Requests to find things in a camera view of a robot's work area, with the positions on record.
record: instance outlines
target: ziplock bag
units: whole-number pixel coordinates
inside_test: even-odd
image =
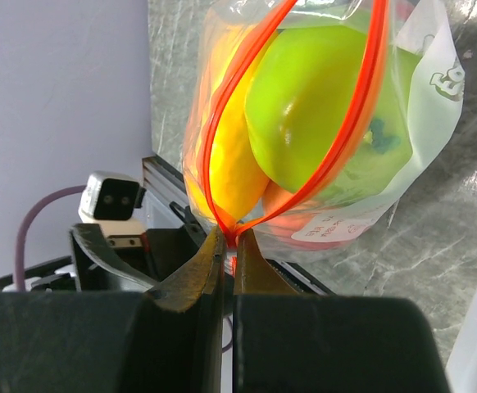
[[[439,0],[220,0],[184,180],[202,224],[264,256],[359,237],[452,136],[464,70]]]

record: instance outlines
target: green apple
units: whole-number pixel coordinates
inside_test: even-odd
[[[296,192],[310,178],[335,139],[352,99],[365,45],[365,34],[345,26],[286,29],[262,58],[245,101],[249,140],[259,166],[287,191]],[[321,200],[347,205],[375,195],[410,159],[407,98],[419,60],[390,48],[378,106],[364,141],[319,194]]]

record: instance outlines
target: gray marble surface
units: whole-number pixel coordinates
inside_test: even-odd
[[[181,167],[196,82],[198,31],[214,0],[149,0],[152,136]],[[349,248],[307,269],[341,294],[404,296],[428,316],[447,359],[477,286],[477,0],[446,1],[466,70],[461,122],[443,152],[401,199]]]

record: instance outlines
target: yellow fruit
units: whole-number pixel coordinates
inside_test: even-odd
[[[220,35],[213,47],[199,86],[199,88],[207,86],[208,83],[203,82],[209,80],[211,87],[208,96],[212,96],[219,87],[228,64],[243,37],[248,33],[243,26],[223,25],[222,29],[224,33]],[[220,118],[211,150],[209,165],[211,196],[213,201],[235,221],[240,220],[255,207],[269,182],[253,156],[244,116],[246,93],[263,52],[250,65],[231,95]],[[199,97],[205,97],[204,92],[201,91]],[[208,116],[209,102],[202,110],[201,124],[206,123]],[[196,204],[195,207],[201,214],[211,218],[202,189],[195,181],[196,178],[200,178],[202,169],[198,167],[201,164],[199,155],[202,151],[202,138],[203,135],[198,136],[194,146],[194,157],[189,160],[187,172],[190,172],[193,177],[187,180],[189,183],[187,187],[188,191],[193,193],[191,200]]]

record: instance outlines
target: printed label on bag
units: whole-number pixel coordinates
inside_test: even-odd
[[[435,86],[437,93],[448,100],[462,101],[465,90],[465,71],[459,59],[456,58],[453,67],[446,74],[440,72],[433,74],[429,84]]]
[[[445,20],[446,10],[440,0],[420,0],[402,25],[393,44],[421,55],[428,50]]]
[[[362,213],[339,214],[338,210],[329,210],[313,217],[291,238],[300,242],[329,243],[345,242],[359,237],[377,222],[389,205],[378,206]]]

